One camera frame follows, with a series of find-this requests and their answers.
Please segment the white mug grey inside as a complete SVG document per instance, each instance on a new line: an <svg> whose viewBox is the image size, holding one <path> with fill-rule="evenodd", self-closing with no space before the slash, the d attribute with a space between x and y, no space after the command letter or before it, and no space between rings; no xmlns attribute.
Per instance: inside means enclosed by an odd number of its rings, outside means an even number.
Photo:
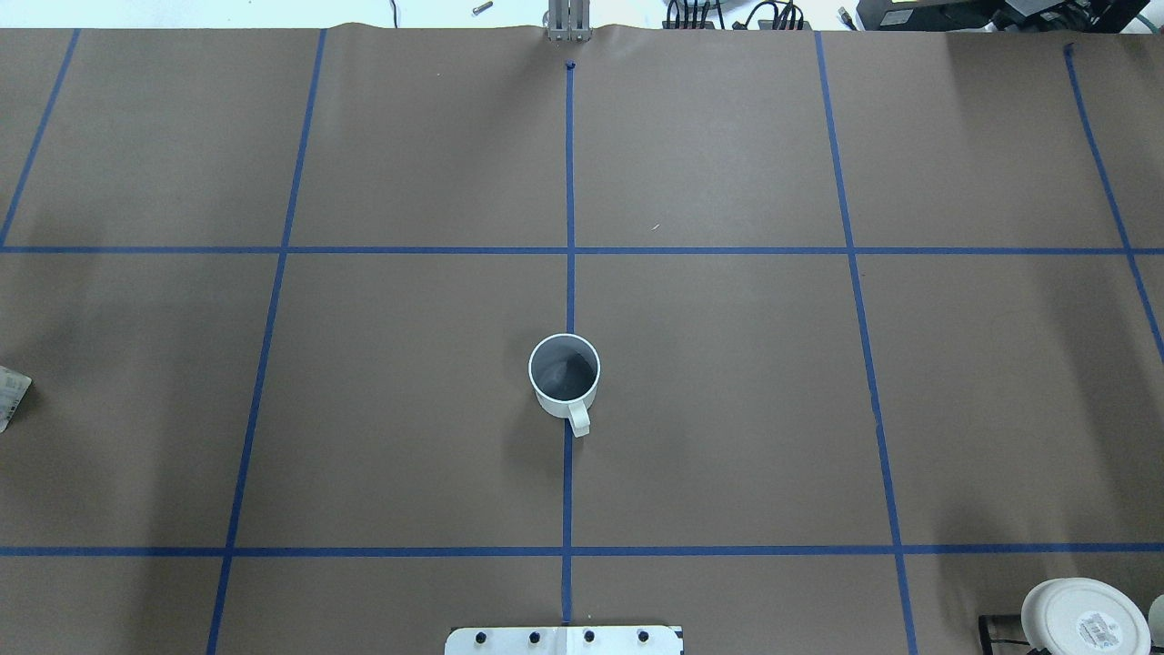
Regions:
<svg viewBox="0 0 1164 655"><path fill-rule="evenodd" d="M527 376L537 404L548 415L565 419L574 437L590 434L589 410L597 397L599 373L597 348L574 333L542 339L528 353Z"/></svg>

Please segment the aluminium frame post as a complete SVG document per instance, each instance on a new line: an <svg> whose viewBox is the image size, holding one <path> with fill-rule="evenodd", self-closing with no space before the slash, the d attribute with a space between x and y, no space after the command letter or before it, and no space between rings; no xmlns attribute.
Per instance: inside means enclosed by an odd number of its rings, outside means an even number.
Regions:
<svg viewBox="0 0 1164 655"><path fill-rule="evenodd" d="M544 27L551 42L583 43L592 37L589 0L549 0Z"/></svg>

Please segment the milk carton green cap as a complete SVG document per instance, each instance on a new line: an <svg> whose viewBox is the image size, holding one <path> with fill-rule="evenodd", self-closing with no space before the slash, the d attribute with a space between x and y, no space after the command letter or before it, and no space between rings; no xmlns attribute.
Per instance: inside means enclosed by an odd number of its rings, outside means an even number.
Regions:
<svg viewBox="0 0 1164 655"><path fill-rule="evenodd" d="M24 376L24 373L10 368L0 368L0 432L3 434L3 430L7 430L15 415L17 406L24 401L26 391L30 389L33 380L30 377Z"/></svg>

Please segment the white mug upper on rack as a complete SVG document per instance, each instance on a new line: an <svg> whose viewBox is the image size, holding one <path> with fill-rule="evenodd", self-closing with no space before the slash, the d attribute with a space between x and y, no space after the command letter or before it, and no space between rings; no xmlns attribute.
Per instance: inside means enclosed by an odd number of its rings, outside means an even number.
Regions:
<svg viewBox="0 0 1164 655"><path fill-rule="evenodd" d="M1149 612L1147 614L1147 622L1149 626L1149 634L1151 638L1152 646L1156 650L1163 650L1164 647L1164 595L1156 597L1149 606Z"/></svg>

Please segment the white pillar with base plate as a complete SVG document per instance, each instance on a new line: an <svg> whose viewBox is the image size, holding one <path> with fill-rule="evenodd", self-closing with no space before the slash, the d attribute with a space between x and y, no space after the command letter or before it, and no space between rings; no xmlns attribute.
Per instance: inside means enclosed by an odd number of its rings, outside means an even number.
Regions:
<svg viewBox="0 0 1164 655"><path fill-rule="evenodd" d="M684 654L683 631L666 625L464 627L445 654Z"/></svg>

